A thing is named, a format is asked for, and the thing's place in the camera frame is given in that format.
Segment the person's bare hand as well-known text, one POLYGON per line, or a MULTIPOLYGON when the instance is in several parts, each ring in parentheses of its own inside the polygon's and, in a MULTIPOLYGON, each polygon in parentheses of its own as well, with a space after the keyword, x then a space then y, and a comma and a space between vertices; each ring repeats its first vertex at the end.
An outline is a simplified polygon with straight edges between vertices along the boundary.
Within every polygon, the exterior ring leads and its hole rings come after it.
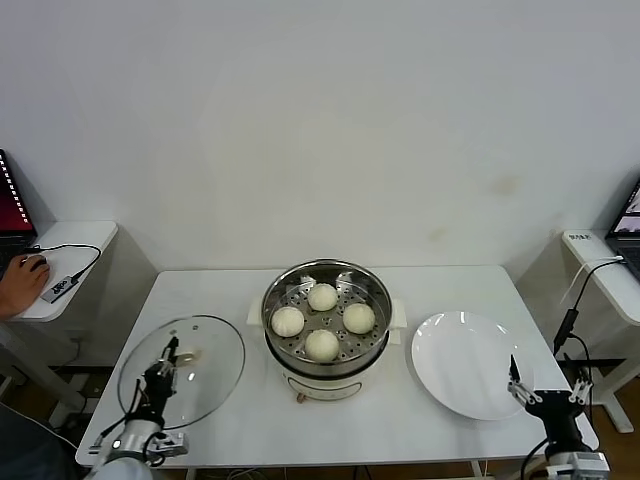
POLYGON ((1 278, 1 320, 8 320, 28 309, 40 296, 50 276, 42 255, 14 257, 1 278))

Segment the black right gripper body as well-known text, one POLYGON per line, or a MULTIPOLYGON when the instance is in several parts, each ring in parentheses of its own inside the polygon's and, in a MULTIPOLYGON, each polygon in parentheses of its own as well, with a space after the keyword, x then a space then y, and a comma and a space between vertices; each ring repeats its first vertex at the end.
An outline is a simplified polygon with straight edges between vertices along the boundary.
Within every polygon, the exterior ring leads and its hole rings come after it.
POLYGON ((536 390, 525 402, 525 411, 542 421, 547 439, 546 453, 586 451, 576 423, 584 412, 584 402, 572 399, 571 392, 536 390))

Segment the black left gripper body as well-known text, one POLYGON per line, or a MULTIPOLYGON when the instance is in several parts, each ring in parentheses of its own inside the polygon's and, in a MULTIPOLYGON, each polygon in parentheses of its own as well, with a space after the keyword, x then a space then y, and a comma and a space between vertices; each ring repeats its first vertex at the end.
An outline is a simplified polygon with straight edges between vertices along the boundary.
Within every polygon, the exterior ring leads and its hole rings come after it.
POLYGON ((155 417, 161 417, 170 397, 175 394, 175 374, 170 370, 166 374, 157 373, 157 362, 151 365, 143 374, 144 389, 141 407, 144 412, 155 417))

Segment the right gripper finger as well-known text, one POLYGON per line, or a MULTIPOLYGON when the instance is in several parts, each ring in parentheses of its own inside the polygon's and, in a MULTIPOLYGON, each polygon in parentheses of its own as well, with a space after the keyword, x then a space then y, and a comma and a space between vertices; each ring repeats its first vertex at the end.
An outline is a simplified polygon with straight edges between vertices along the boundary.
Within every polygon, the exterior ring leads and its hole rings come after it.
POLYGON ((593 375, 590 367, 573 367, 573 389, 569 395, 569 402, 573 404, 590 404, 592 401, 593 375))
POLYGON ((521 381, 514 355, 510 356, 507 390, 521 406, 535 405, 541 402, 541 397, 521 381))

